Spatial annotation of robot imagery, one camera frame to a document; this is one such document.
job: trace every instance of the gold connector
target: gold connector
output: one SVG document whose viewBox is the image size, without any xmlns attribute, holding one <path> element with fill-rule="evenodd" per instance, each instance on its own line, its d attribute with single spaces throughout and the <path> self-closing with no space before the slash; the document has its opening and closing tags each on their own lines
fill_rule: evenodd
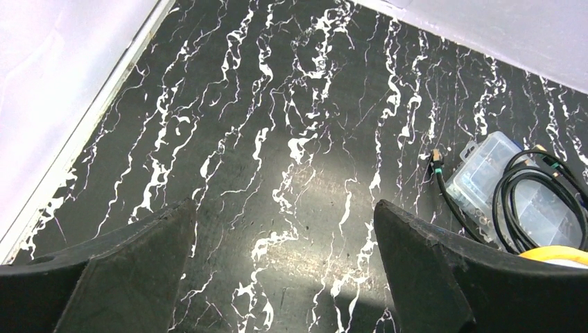
<svg viewBox="0 0 588 333">
<path fill-rule="evenodd" d="M 439 162 L 441 160 L 441 153 L 439 149 L 433 149 L 433 162 Z"/>
</svg>

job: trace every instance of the black marble floor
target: black marble floor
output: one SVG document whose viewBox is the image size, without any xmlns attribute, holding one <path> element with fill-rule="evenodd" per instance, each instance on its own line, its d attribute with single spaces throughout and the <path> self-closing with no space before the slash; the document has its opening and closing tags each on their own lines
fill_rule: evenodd
<svg viewBox="0 0 588 333">
<path fill-rule="evenodd" d="M 347 1 L 179 1 L 16 262 L 190 196 L 172 332 L 398 332 L 376 201 L 458 231 L 426 159 L 495 130 L 588 179 L 586 105 Z"/>
</svg>

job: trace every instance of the black cable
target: black cable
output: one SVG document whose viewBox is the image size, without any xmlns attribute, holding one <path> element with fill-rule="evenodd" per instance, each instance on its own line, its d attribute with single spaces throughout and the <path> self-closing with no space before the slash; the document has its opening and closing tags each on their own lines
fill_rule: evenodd
<svg viewBox="0 0 588 333">
<path fill-rule="evenodd" d="M 545 163 L 551 166 L 555 172 L 546 171 L 537 166 L 529 166 L 527 162 L 517 162 L 519 158 L 525 155 L 539 155 Z M 476 229 L 470 226 L 464 216 L 459 210 L 459 207 L 453 202 L 451 197 L 447 193 L 445 183 L 442 177 L 442 157 L 439 152 L 435 149 L 431 155 L 431 167 L 437 175 L 437 183 L 439 185 L 441 194 L 447 202 L 447 205 L 453 212 L 453 215 L 460 222 L 462 227 L 467 233 L 476 241 L 485 244 L 485 242 L 479 237 Z M 576 198 L 576 194 L 568 189 L 568 187 L 558 179 L 563 176 L 566 181 L 577 191 L 580 196 L 581 202 Z M 587 241 L 587 225 L 588 219 L 585 209 L 582 207 L 582 203 L 588 203 L 588 191 L 586 190 L 586 184 L 578 178 L 567 166 L 565 162 L 554 156 L 551 153 L 546 152 L 542 149 L 529 149 L 522 151 L 513 156 L 507 163 L 503 172 L 502 178 L 496 184 L 494 195 L 492 197 L 492 221 L 496 234 L 499 241 L 503 244 L 504 248 L 513 254 L 519 254 L 527 250 L 539 247 L 533 239 L 527 234 L 521 227 L 517 214 L 517 206 L 515 204 L 515 190 L 517 185 L 522 180 L 530 180 L 538 182 L 552 191 L 576 216 L 580 223 L 580 229 L 582 231 L 582 241 L 580 246 L 581 250 L 588 250 Z M 499 204 L 502 204 L 502 213 L 504 221 L 507 227 L 505 233 L 509 236 L 512 241 L 511 245 L 509 241 L 503 236 L 503 231 L 498 223 L 499 216 Z"/>
</svg>

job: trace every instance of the clear plastic box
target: clear plastic box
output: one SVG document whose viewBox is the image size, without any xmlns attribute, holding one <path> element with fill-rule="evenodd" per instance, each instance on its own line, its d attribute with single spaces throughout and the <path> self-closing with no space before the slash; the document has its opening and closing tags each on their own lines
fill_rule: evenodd
<svg viewBox="0 0 588 333">
<path fill-rule="evenodd" d="M 520 151 L 501 132 L 488 135 L 479 145 L 470 142 L 460 153 L 463 163 L 445 183 L 447 193 L 480 226 L 487 241 L 497 238 L 492 223 L 494 188 L 508 161 Z M 521 227 L 539 246 L 580 245 L 581 230 L 576 217 L 545 186 L 523 180 L 517 185 L 514 197 Z M 499 210 L 499 225 L 502 230 L 506 230 L 501 211 Z"/>
</svg>

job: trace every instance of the cable connector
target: cable connector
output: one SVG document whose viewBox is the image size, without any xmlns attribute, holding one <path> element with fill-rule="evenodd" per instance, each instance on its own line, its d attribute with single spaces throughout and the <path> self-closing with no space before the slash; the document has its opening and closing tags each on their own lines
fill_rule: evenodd
<svg viewBox="0 0 588 333">
<path fill-rule="evenodd" d="M 535 149 L 539 149 L 540 151 L 545 151 L 547 152 L 547 149 L 545 149 L 542 145 L 537 144 L 534 147 Z M 541 159 L 543 160 L 543 162 L 545 162 L 545 164 L 549 165 L 550 167 L 556 169 L 560 164 L 557 162 L 556 159 L 554 159 L 551 156 L 547 156 L 547 155 L 540 155 Z"/>
<path fill-rule="evenodd" d="M 434 173 L 442 173 L 443 170 L 443 155 L 439 152 L 439 149 L 433 149 L 431 151 L 431 170 Z"/>
</svg>

